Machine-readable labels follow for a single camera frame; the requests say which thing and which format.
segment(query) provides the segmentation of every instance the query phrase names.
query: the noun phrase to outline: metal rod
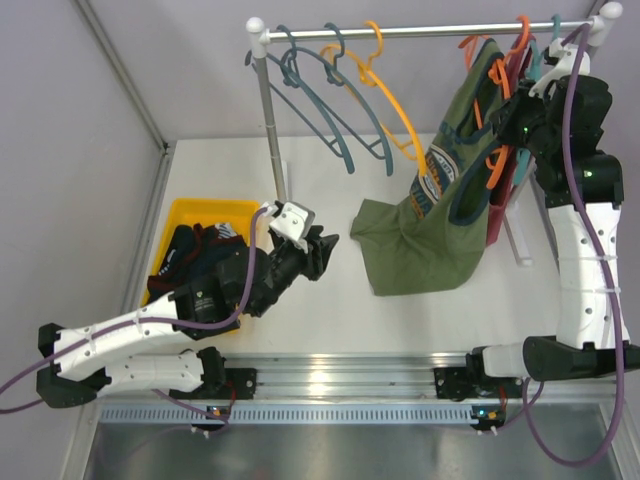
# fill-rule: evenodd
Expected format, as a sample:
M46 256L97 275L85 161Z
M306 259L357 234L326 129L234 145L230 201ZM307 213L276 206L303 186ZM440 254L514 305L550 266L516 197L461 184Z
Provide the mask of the metal rod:
M167 142L162 137L160 129L149 113L147 106L142 100L140 93L138 93L138 90L131 80L131 77L127 72L127 69L125 68L124 63L122 63L122 60L120 60L116 49L113 47L113 44L111 43L107 32L104 30L104 27L100 23L100 19L89 3L89 0L71 0L71 3L76 7L78 14L82 18L82 20L84 20L85 24L89 28L90 33L95 38L98 47L104 54L107 62L109 63L109 66L113 70L116 80L125 91L127 97L129 98L129 101L131 102L132 106L138 113L138 116L149 132L149 135L151 135L151 138L158 146L161 153L166 153L166 149L168 146Z
M535 159L533 157L531 157L531 158L529 158L529 164L527 165L527 170L525 171L524 175L522 176L522 180L520 180L520 183L511 192L511 197L509 197L509 204L510 205L513 205L518 201L518 197L522 193L522 190L524 189L524 187L526 186L527 182L529 181L529 177L531 177L531 174L533 174L535 169L536 169L536 161L535 161Z
M273 168L273 178L276 182L276 196L279 201L287 201L287 188L282 171L282 159L280 157L280 146L278 144L278 133L276 131L276 117L273 112L273 100L271 99L271 89L269 88L269 70L267 69L267 58L254 58L256 73L258 74L258 85L260 86L260 99L262 100L262 110L264 111L264 126L267 130L267 141L269 142L269 153L271 155L271 167Z
M575 30L583 23L592 23L592 20L577 20L562 22L560 30ZM529 25L531 33L552 32L553 22L536 22ZM417 38L417 37L454 37L466 35L507 35L517 34L522 31L521 23L487 23L477 25L441 25L433 27L388 27L381 28L380 32L385 38ZM348 28L341 29L340 33L345 40L375 39L372 28ZM298 30L291 32L297 41L311 40L335 40L336 33L332 30ZM267 43L288 42L286 33L267 31L265 35Z

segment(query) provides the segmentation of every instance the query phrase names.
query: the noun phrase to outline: clothing rack pole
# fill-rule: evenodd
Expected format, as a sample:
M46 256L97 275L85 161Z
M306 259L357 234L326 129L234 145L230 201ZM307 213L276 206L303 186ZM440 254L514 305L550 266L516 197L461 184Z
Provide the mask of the clothing rack pole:
M589 23L592 27L590 35L590 45L599 46L604 42L607 34L611 30L616 18L622 14L622 6L618 2L605 4L598 15L591 16L584 20L561 22L560 30L575 30L584 23ZM554 23L535 22L529 24L531 33L552 32ZM288 42L289 38L285 32L271 32L264 22L257 17L250 18L246 25L247 33L251 42L251 52L256 62L258 73L258 84L260 86L260 98L264 111L265 128L267 140L269 142L269 152L273 176L276 184L276 194L278 200L287 200L286 182L280 157L280 147L278 144L278 134L276 132L276 121L273 112L273 100L269 89L269 72L266 65L267 45L270 43ZM446 36L467 36L467 35L507 35L517 34L522 30L520 23L488 23L472 25L441 25L425 27L387 27L381 28L380 32L385 38L421 38L421 37L446 37ZM371 28L351 28L340 30L340 34L345 40L375 39L376 35ZM336 40L337 35L333 30L299 30L291 32L296 41L312 40Z
M562 22L560 30L575 30L583 23L593 25L592 19L578 20L572 22ZM530 23L531 33L544 33L553 31L553 22ZM487 23L476 25L439 25L433 27L390 27L381 28L380 33L387 38L422 38L422 37L456 37L467 35L510 35L518 34L522 31L521 23ZM372 28L348 28L340 29L340 34L345 40L368 40L375 39L376 34ZM313 40L336 40L337 35L333 30L298 30L292 31L291 35L296 41ZM287 34L284 32L272 32L266 30L262 40L265 43L288 42Z
M258 86L260 87L260 99L262 100L262 111L264 113L264 127L267 131L271 168L273 169L273 179L276 183L276 198L279 202L285 203L288 200L288 192L282 168L280 144L278 143L278 132L276 130L276 116L273 111L273 99L271 98L271 88L269 86L267 47L260 42L260 38L266 32L264 22L256 17L250 18L247 22L247 32L251 39L251 53L256 64L256 73L258 74Z

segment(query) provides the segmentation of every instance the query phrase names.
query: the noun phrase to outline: metal floor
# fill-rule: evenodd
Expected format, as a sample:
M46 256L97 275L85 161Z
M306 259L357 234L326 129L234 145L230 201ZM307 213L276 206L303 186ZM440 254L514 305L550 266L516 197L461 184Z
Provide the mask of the metal floor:
M597 406L540 405L535 417L549 446L570 459L593 452L603 436ZM100 425L85 480L621 478L613 453L582 470L554 464L524 420L482 438L468 428L417 425L236 425L209 440L180 430L122 461L166 428Z

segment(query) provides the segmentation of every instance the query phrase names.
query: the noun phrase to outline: zip tie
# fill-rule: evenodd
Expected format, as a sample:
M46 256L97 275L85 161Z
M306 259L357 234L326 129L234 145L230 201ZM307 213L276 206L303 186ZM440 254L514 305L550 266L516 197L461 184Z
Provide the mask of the zip tie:
M622 291L620 287L615 288L571 288L571 287L562 287L562 290L566 290L568 292L583 292L583 293L616 293L620 294Z
M140 314L145 313L147 311L147 307L139 308L136 310L136 314L133 316L133 324L138 329L138 333L142 335L142 324L140 324Z
M618 256L617 255L604 255L602 257L558 257L558 261L562 261L562 260L589 260L589 261L596 261L596 262L601 262L601 261L606 261L606 262L610 262L612 260L617 260Z
M90 327L85 327L84 329L84 338L87 340L87 344L89 345L89 350L93 353L96 353L96 341L93 339L93 334L96 332L96 326L91 325Z

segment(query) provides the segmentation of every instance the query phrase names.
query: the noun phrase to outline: blue hanger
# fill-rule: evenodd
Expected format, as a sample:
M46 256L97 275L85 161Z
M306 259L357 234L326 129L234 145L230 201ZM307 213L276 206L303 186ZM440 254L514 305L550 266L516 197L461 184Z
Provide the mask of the blue hanger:
M335 27L335 25L328 23L325 26L329 26L329 28L333 29L334 31L336 31L336 34L338 36L338 41L340 42L340 46L342 47L341 52L339 52L336 57L340 57L342 55L344 55L344 38L342 37L342 34L340 34L340 31L337 29L337 27ZM378 120L378 118L375 116L375 114L373 113L373 110L371 109L371 107L369 106L369 104L366 102L366 100L364 99L364 97L362 97L362 95L360 94L360 92L358 91L358 89L353 85L353 83L351 83L349 81L349 79L347 79L339 70L337 70L334 66L335 63L335 58L334 58L334 63L329 62L327 59L325 59L324 57L322 57L321 55L319 55L318 53L314 52L313 50L309 50L308 48L304 48L304 47L298 47L295 44L295 41L293 40L293 36L291 35L291 33L289 32L289 30L287 29L287 27L283 26L283 25L279 25L277 27L278 30L283 31L285 33L287 33L287 35L289 36L289 39L291 41L291 48L289 48L289 50L287 50L284 55L281 58L281 62L283 64L285 64L288 68L287 70L289 72L299 72L298 67L297 67L297 55L299 52L302 52L306 55L311 56L312 58L316 59L317 61L319 61L320 63L323 64L325 71L327 72L327 80L329 81L329 83L332 83L334 85L346 85L356 96L356 98L358 99L358 102L362 105L362 107L364 108L365 112L367 113L367 115L369 116L369 118L371 119L374 128L376 129L376 132L378 133L378 139L370 144L366 143L361 137L360 135L358 135L352 128L350 128L340 117L338 117L335 112L333 112L333 115L336 117L336 119L338 119L338 121L345 126L345 128L347 128L347 130L349 131L349 133L351 133L375 158L378 159L384 159L385 163L386 163L386 171L387 171L387 176L391 176L393 174L393 156L391 154L391 148L389 147L389 141L384 133L384 130L382 130L382 126L380 125L380 122ZM282 70L282 75L285 78L284 84L287 86L291 86L293 88L296 88L295 86L295 81L292 81L291 79L288 79L288 73L287 71ZM328 107L326 105L326 103L324 103L322 100L320 100L324 106ZM378 153L375 152L374 147L377 146L378 144L382 145L382 150L383 150L383 155L380 155Z
M327 140L327 138L322 134L322 132L320 132L320 130L318 130L315 125L313 125L311 120L309 120L300 111L300 109L298 109L293 104L293 102L291 102L291 100L289 100L280 90L278 90L273 83L269 82L269 86L271 87L271 89L280 98L282 98L289 107L291 107L291 109L309 126L309 128L311 128L313 133L315 133L320 138L320 140L322 140L324 144L327 145L327 147L329 147L337 157L342 158L344 160L344 164L347 167L347 172L353 173L355 171L355 166L353 164L353 159L351 158L351 153L349 152L349 148L347 147L347 144L344 141L344 137L338 130L338 127L336 126L335 122L332 120L331 116L325 109L323 105L324 102L320 99L320 97L318 97L318 95L316 95L316 93L305 82L302 81L302 79L300 79L300 77L296 74L297 70L294 71L294 69L289 68L285 63L281 62L280 60L278 60L278 58L274 57L270 53L267 54L267 59L269 59L271 62L275 63L276 65L278 65L281 71L286 72L286 77L284 80L285 84L289 83L290 86L295 86L294 88L300 87L302 89L302 91L307 95L309 100L311 100L311 103L314 104L314 106L318 109L322 117L325 119L325 121L327 122L327 125L329 125L329 128L331 129L331 132L333 133L335 138L331 142ZM249 64L251 64L251 50L247 52L247 55L245 56L245 59L244 59L244 64L245 66L248 66ZM252 64L252 67L253 67L253 70L255 71L256 67L254 64ZM338 144L339 150L335 149L336 143Z

